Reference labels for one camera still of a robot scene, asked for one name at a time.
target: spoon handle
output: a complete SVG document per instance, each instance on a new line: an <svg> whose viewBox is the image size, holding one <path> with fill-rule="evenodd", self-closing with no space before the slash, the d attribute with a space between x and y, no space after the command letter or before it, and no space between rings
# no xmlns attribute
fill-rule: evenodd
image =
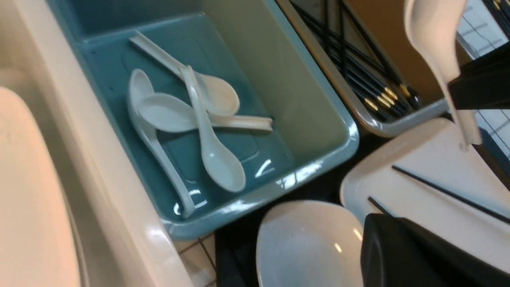
<svg viewBox="0 0 510 287"><path fill-rule="evenodd" d="M233 115L233 116L217 116L209 114L213 127L218 128L235 128L247 130L272 131L271 124L273 120L270 117Z"/></svg>
<svg viewBox="0 0 510 287"><path fill-rule="evenodd" d="M185 66L181 68L181 73L183 75L184 82L186 83L186 87L188 88L191 105L195 110L196 123L198 125L198 133L200 134L200 138L217 139L216 135L214 134L211 120L209 119L206 108L204 107L202 99L199 96L201 91L197 90L200 89L200 87L198 86L195 72L190 66Z"/></svg>
<svg viewBox="0 0 510 287"><path fill-rule="evenodd" d="M165 174L172 182L173 187L175 187L175 191L177 191L177 194L179 195L179 198L183 203L182 211L183 217L184 218L189 217L195 211L195 204L191 199L191 195L189 194L188 189L184 185L182 178L180 177L179 173L177 173L177 170L173 166L172 162L170 161L170 159L168 159L168 156L166 155L165 151L161 147L161 144L158 142L158 140L152 139L149 141L150 141L149 147L150 150L152 151L152 154L154 155L156 160L159 162L159 164L165 171Z"/></svg>
<svg viewBox="0 0 510 287"><path fill-rule="evenodd" d="M161 49L156 43L152 42L138 31L135 31L135 36L131 37L130 41L160 62L163 66L167 67L167 69L182 80L183 76L179 68L184 67L184 65L165 52L165 50Z"/></svg>

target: spoon bowl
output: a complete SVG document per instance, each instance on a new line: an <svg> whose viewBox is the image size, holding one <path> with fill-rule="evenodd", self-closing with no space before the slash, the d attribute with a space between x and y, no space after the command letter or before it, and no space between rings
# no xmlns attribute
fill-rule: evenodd
<svg viewBox="0 0 510 287"><path fill-rule="evenodd" d="M130 41L160 62L181 80L184 80L180 71L180 68L183 68L184 65L149 38L136 31L135 36L131 37ZM221 116L229 116L237 113L240 106L239 96L230 84L218 77L197 72L194 72L194 74L197 85L201 90L203 105L209 113Z"/></svg>
<svg viewBox="0 0 510 287"><path fill-rule="evenodd" d="M165 93L154 93L138 105L144 120L160 131L180 133L198 128L193 108ZM273 120L258 116L217 116L209 114L213 127L272 131Z"/></svg>
<svg viewBox="0 0 510 287"><path fill-rule="evenodd" d="M480 144L481 134L473 111L457 111L448 90L448 82L461 74L455 52L457 28L467 0L406 0L405 33L436 77L453 120L459 126L465 150L468 144Z"/></svg>
<svg viewBox="0 0 510 287"><path fill-rule="evenodd" d="M218 139L201 101L201 90L190 66L180 68L195 111L200 134L202 162L207 173L223 189L240 192L246 186L246 175L239 159Z"/></svg>

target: white plate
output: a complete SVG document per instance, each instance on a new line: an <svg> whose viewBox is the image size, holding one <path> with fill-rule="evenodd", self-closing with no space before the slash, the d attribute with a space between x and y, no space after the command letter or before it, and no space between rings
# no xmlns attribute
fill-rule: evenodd
<svg viewBox="0 0 510 287"><path fill-rule="evenodd" d="M319 201L280 204L257 238L261 287L363 286L363 230L345 208Z"/></svg>
<svg viewBox="0 0 510 287"><path fill-rule="evenodd" d="M510 273L510 226L391 169L417 176L510 217L510 193L446 119L433 119L387 143L344 178L340 198L360 223L377 212L374 197L394 216L408 218L443 239Z"/></svg>
<svg viewBox="0 0 510 287"><path fill-rule="evenodd" d="M25 103L2 87L0 183L0 286L80 286L52 160Z"/></svg>

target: plastic container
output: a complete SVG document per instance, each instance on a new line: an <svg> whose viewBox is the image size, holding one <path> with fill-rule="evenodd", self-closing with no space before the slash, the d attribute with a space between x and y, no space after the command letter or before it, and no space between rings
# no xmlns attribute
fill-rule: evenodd
<svg viewBox="0 0 510 287"><path fill-rule="evenodd" d="M353 119L272 0L48 2L174 239L209 233L356 152ZM269 134L217 130L246 171L246 189L237 194L208 177L196 131L159 134L197 206L186 220L171 182L128 119L130 73L140 68L156 91L187 103L189 97L182 81L129 43L135 29L196 71L228 81L240 97L239 114L274 118Z"/></svg>
<svg viewBox="0 0 510 287"><path fill-rule="evenodd" d="M294 7L292 7L289 0L276 0L276 2L285 13L285 16L292 24L295 31L299 34L301 40L305 43L307 49L314 57L317 64L321 67L338 95L340 95L344 100L344 103L346 103L349 107L358 122L361 123L361 125L363 125L363 127L370 133L382 137L394 137L418 124L443 114L447 110L448 106L446 100L440 96L431 104L424 106L420 110L408 114L394 122L383 123L379 121L372 116L372 114L351 90L347 82L345 82L340 72L329 59L313 33L308 29L303 20L301 20L299 14L295 11Z"/></svg>

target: white tray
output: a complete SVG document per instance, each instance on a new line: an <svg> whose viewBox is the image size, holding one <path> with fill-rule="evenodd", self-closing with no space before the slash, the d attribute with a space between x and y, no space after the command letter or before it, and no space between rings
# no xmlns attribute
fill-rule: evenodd
<svg viewBox="0 0 510 287"><path fill-rule="evenodd" d="M394 164L510 217L510 192L472 146L462 152L454 123L438 118L413 128L360 162L340 198L364 224L378 212L408 218L481 260L510 273L510 226L391 169Z"/></svg>

